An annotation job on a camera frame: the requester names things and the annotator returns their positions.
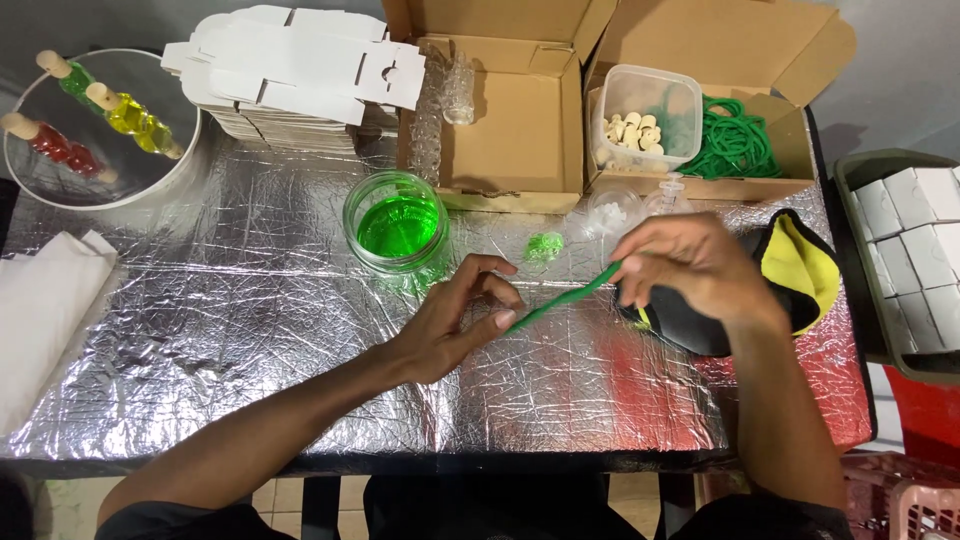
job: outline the yellow liquid bottle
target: yellow liquid bottle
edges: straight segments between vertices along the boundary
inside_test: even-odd
[[[183,156],[183,147],[173,139],[170,128],[137,103],[130,94],[114,92],[103,83],[86,89],[86,96],[104,109],[104,118],[119,133],[130,135],[145,152],[163,154],[172,160]]]

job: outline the hand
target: hand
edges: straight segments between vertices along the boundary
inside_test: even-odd
[[[610,279],[622,280],[622,306],[644,307],[650,287],[665,285],[725,325],[785,320],[756,264],[712,212],[651,217],[620,239],[611,259],[623,259]]]
[[[405,382],[429,384],[442,379],[479,347],[493,341],[516,320],[523,307],[520,293],[493,270],[512,276],[516,267],[502,257],[470,254],[449,282],[432,287],[403,330],[386,345],[386,353],[401,363]],[[460,331],[460,319],[473,298],[489,296],[510,310],[487,315]]]

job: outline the person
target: person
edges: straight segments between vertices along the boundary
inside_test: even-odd
[[[731,439],[752,493],[706,504],[672,538],[852,539],[839,457],[787,315],[720,219],[647,219],[621,238],[612,260],[623,261],[611,279],[620,282],[621,305],[645,306],[652,286],[673,287],[722,322],[733,350],[739,408]],[[501,257],[467,256],[389,341],[228,414],[126,477],[100,507],[97,540],[289,538],[236,502],[351,410],[401,384],[436,382],[501,335],[522,307],[501,277],[515,272]],[[461,331],[465,308],[481,296],[507,309]],[[605,497],[584,497],[595,485],[562,478],[373,477],[365,493],[371,539],[642,538]],[[553,503],[536,504],[539,495],[524,489]]]

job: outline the tiled floor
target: tiled floor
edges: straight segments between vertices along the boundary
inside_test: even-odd
[[[363,490],[370,477],[343,477],[340,483],[340,536],[367,540]],[[97,509],[120,478],[46,480],[36,490],[37,540],[92,540]],[[302,479],[273,479],[253,493],[253,507],[276,530],[300,538]],[[657,475],[611,475],[610,506],[648,538],[660,515]]]

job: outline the black and yellow pouch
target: black and yellow pouch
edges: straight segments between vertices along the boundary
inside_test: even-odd
[[[840,292],[836,254],[792,209],[774,214],[770,223],[737,238],[760,267],[780,305],[790,315],[793,335],[803,334],[827,314]],[[701,356],[729,356],[723,325],[690,307],[676,290],[654,286],[643,309],[621,307],[641,328]]]

